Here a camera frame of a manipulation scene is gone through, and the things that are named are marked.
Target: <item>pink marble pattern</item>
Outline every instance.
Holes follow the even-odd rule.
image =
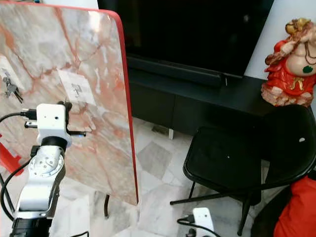
[[[7,59],[24,103],[6,98],[0,81],[0,115],[68,99],[58,70],[88,80],[95,104],[70,101],[69,129],[88,131],[66,151],[66,175],[131,204],[137,203],[132,143],[119,31],[106,12],[0,3],[0,65]],[[0,133],[27,160],[36,129],[22,118]]]

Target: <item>marble floor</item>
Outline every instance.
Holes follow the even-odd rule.
[[[153,124],[134,118],[135,152],[140,202],[133,206],[110,198],[108,219],[103,216],[105,195],[74,180],[65,178],[61,184],[61,196],[50,229],[52,237],[70,237],[86,230],[91,237],[185,237],[188,227],[179,226],[176,220],[191,214],[195,207],[208,207],[215,231],[222,237],[237,237],[241,215],[241,203],[229,198],[170,206],[171,200],[186,198],[191,181],[185,177],[182,165],[192,136],[175,132],[174,139],[153,132]],[[262,163],[262,179],[269,164]],[[27,172],[13,180],[9,191],[13,201]],[[250,236],[256,214],[269,202],[279,189],[262,193],[262,202],[251,207],[243,237]],[[196,185],[194,195],[210,194],[212,190]],[[7,237],[11,222],[0,213],[0,236]]]

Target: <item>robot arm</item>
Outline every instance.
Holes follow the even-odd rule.
[[[37,122],[25,127],[37,127],[40,146],[32,149],[29,178],[15,211],[10,237],[49,236],[49,228],[59,197],[59,184],[65,176],[64,156],[71,146],[70,134],[85,136],[85,132],[67,130],[71,104],[40,104]]]

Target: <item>chair leg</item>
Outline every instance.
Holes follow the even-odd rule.
[[[110,199],[110,195],[107,194],[105,197],[105,201],[104,201],[104,216],[105,216],[105,218],[109,217],[109,212],[108,212],[109,199]]]
[[[243,227],[246,223],[246,219],[247,219],[248,212],[250,209],[250,201],[251,201],[251,195],[248,195],[248,197],[246,198],[246,200],[242,204],[241,221],[240,221],[240,225],[239,225],[238,232],[237,232],[237,235],[239,235],[239,236],[242,235],[242,230],[243,230]]]
[[[223,194],[212,194],[212,195],[206,195],[206,196],[200,196],[200,197],[193,197],[193,198],[188,198],[188,199],[171,201],[170,205],[180,204],[180,203],[188,203],[188,202],[194,202],[194,201],[211,200],[211,199],[216,199],[216,198],[223,198],[223,197],[227,197],[231,194],[232,193],[223,193]]]
[[[192,198],[192,194],[193,194],[193,190],[194,190],[194,186],[196,185],[195,182],[192,183],[192,187],[191,187],[191,191],[190,191],[190,194],[189,194],[189,198]]]

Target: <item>red fabric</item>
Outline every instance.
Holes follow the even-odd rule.
[[[282,40],[275,45],[275,52],[280,52],[281,47],[287,43],[286,40]],[[265,69],[265,72],[269,72],[268,75],[268,86],[276,86],[284,90],[287,94],[297,96],[301,95],[305,92],[309,92],[313,94],[313,86],[316,81],[316,75],[308,76],[308,77],[301,77],[303,78],[303,90],[300,89],[299,83],[295,84],[295,88],[291,89],[294,78],[297,77],[293,75],[286,67],[286,60],[287,58],[283,59],[277,65],[271,65]]]
[[[281,40],[280,42],[276,43],[275,45],[275,53],[276,52],[280,52],[281,51],[281,47],[286,44],[287,41],[286,40]]]
[[[279,217],[274,237],[316,237],[316,181],[305,177],[291,190],[293,196]]]

